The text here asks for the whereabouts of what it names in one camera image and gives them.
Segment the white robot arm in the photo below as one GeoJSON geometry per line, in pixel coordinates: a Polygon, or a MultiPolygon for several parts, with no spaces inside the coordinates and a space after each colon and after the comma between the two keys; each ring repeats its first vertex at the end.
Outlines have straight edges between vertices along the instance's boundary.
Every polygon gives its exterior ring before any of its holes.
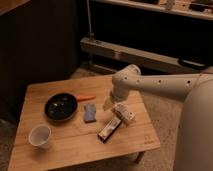
{"type": "Polygon", "coordinates": [[[213,171],[213,70],[143,76],[131,64],[112,75],[112,85],[105,110],[126,100],[131,90],[183,101],[173,171],[213,171]]]}

